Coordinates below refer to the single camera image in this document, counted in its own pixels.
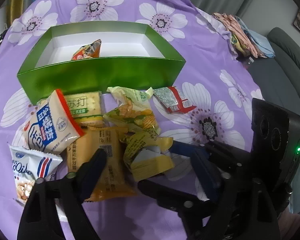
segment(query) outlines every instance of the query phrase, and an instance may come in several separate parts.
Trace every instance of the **white snack bag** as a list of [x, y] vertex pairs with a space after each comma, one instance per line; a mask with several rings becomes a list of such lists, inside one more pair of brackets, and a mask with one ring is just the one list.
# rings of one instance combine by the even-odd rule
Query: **white snack bag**
[[46, 181], [53, 180], [62, 158], [51, 153], [19, 146], [10, 146], [10, 151], [17, 200], [25, 204], [37, 178], [45, 178]]
[[23, 134], [30, 149], [60, 154], [84, 132], [73, 119], [61, 90], [56, 89], [31, 116]]

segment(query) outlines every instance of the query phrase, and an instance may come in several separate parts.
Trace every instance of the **biscuit package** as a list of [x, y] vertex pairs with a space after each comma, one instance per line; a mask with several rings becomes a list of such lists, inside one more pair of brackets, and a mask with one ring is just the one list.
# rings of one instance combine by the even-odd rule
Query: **biscuit package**
[[88, 162], [98, 148], [107, 153], [107, 164], [101, 173], [96, 187], [87, 201], [101, 201], [114, 197], [134, 196], [132, 186], [125, 180], [123, 173], [123, 150], [119, 141], [127, 128], [106, 127], [85, 129], [85, 135], [67, 148], [68, 171], [77, 171]]
[[117, 126], [127, 127], [129, 132], [153, 128], [157, 134], [160, 133], [161, 129], [149, 103], [153, 95], [152, 88], [143, 92], [124, 87], [108, 87], [107, 91], [111, 92], [119, 107], [104, 114], [104, 119]]
[[60, 154], [83, 134], [59, 89], [52, 92], [24, 126], [28, 147], [46, 153]]
[[38, 178], [45, 178], [46, 181], [54, 179], [56, 168], [62, 162], [62, 158], [19, 146], [10, 146], [10, 151], [17, 200], [25, 204]]
[[101, 92], [65, 95], [72, 117], [80, 126], [104, 127]]

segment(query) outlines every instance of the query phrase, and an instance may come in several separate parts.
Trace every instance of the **purple bedsheet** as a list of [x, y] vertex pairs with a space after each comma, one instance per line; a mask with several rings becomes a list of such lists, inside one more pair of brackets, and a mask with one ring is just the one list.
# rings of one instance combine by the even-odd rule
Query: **purple bedsheet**
[[[0, 229], [16, 239], [22, 206], [16, 198], [9, 144], [24, 145], [21, 128], [35, 112], [16, 74], [27, 54], [50, 27], [85, 20], [119, 20], [150, 24], [186, 59], [174, 85], [197, 108], [188, 114], [168, 114], [156, 99], [152, 109], [162, 136], [200, 144], [213, 138], [250, 150], [251, 99], [260, 89], [229, 46], [229, 32], [218, 21], [196, 9], [189, 0], [37, 0], [13, 22], [0, 47]], [[106, 110], [116, 107], [105, 95]], [[171, 155], [175, 168], [162, 184], [206, 199], [189, 159]], [[62, 163], [57, 176], [67, 171]], [[101, 239], [186, 239], [178, 215], [146, 196], [85, 203], [84, 209]], [[62, 223], [67, 239], [69, 225]]]

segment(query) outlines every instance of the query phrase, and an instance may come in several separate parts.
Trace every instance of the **cracker package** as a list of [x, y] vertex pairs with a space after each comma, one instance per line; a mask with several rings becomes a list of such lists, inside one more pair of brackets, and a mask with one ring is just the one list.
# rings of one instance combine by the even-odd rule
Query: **cracker package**
[[127, 127], [130, 132], [153, 128], [157, 134], [161, 129], [152, 112], [149, 99], [153, 89], [146, 92], [124, 87], [108, 87], [119, 107], [103, 115], [104, 119], [117, 126]]
[[60, 154], [84, 133], [71, 116], [67, 102], [56, 89], [39, 106], [24, 126], [24, 138], [30, 149]]
[[148, 128], [130, 137], [121, 136], [120, 140], [127, 143], [123, 161], [135, 181], [150, 178], [174, 167], [172, 159], [161, 154], [172, 146], [172, 137], [158, 137], [153, 128]]
[[82, 46], [76, 53], [74, 53], [71, 60], [99, 57], [100, 48], [101, 40], [96, 40], [92, 44]]
[[53, 180], [57, 166], [62, 162], [58, 155], [10, 146], [12, 169], [17, 200], [25, 204], [38, 178]]
[[72, 117], [80, 126], [104, 127], [101, 92], [65, 95]]
[[127, 133], [127, 128], [106, 127], [84, 129], [85, 135], [67, 148], [69, 171], [77, 171], [88, 162], [98, 148], [107, 153], [107, 164], [98, 183], [87, 201], [101, 201], [114, 197], [134, 196], [136, 193], [126, 182], [123, 173], [123, 150], [119, 135]]

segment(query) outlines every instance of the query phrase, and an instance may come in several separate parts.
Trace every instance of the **green box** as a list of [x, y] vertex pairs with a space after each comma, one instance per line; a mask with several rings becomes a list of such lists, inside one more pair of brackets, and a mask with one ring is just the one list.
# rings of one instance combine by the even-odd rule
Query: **green box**
[[[101, 38], [99, 58], [71, 61], [83, 45]], [[150, 26], [91, 21], [47, 30], [26, 57], [17, 76], [36, 104], [57, 88], [67, 94], [122, 86], [137, 90], [171, 86], [185, 59]]]

